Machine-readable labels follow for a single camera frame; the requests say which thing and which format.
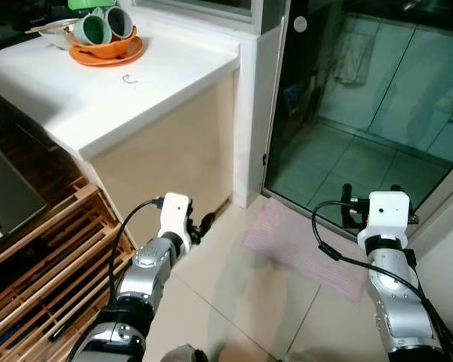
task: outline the white floor tile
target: white floor tile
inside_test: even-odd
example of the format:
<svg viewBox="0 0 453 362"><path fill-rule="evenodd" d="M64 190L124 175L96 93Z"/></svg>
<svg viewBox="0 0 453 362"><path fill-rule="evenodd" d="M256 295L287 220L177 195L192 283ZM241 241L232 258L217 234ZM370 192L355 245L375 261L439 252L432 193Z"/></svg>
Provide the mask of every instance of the white floor tile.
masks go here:
<svg viewBox="0 0 453 362"><path fill-rule="evenodd" d="M321 287L292 345L318 362L387 362L374 303L367 295L356 306L327 287Z"/></svg>
<svg viewBox="0 0 453 362"><path fill-rule="evenodd" d="M258 345L283 358L319 284L243 246L267 200L230 206L174 273Z"/></svg>
<svg viewBox="0 0 453 362"><path fill-rule="evenodd" d="M225 317L174 275L146 339L143 361L159 362L170 350L190 344L210 362L273 362L274 360Z"/></svg>

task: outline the green cup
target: green cup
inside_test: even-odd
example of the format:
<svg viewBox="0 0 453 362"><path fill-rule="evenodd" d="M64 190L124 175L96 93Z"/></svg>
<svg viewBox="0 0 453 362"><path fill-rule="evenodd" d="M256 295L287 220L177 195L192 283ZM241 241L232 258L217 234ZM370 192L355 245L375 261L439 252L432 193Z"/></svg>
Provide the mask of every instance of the green cup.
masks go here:
<svg viewBox="0 0 453 362"><path fill-rule="evenodd" d="M94 11L74 25L74 36L79 43L94 45L111 42L111 28L101 15Z"/></svg>

